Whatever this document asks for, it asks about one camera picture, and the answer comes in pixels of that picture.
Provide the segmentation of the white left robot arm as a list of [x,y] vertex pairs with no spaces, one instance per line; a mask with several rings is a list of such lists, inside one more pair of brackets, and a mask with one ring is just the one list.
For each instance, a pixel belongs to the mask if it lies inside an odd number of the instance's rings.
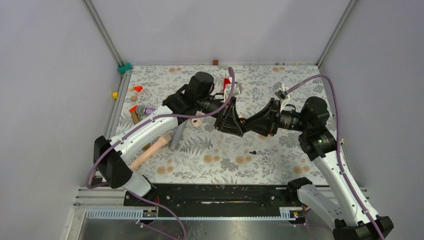
[[197,72],[188,84],[176,93],[169,95],[162,105],[126,132],[107,139],[101,135],[94,141],[94,161],[86,178],[88,189],[109,186],[123,188],[136,193],[136,199],[144,206],[152,204],[155,192],[149,181],[134,173],[126,164],[135,153],[152,140],[177,127],[184,120],[218,116],[229,107],[235,82],[231,83],[230,93],[224,102],[213,102],[210,96],[214,78],[207,72]]

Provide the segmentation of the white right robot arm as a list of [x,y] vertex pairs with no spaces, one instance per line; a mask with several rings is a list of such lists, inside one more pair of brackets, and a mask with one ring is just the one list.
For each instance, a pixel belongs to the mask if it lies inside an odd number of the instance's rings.
[[278,111],[271,99],[260,112],[242,120],[244,131],[263,136],[278,129],[299,131],[299,145],[327,181],[337,203],[318,192],[306,178],[288,183],[287,201],[312,209],[332,230],[336,240],[383,240],[394,228],[388,216],[381,216],[353,179],[342,159],[340,143],[326,127],[330,113],[322,98],[309,97],[301,112]]

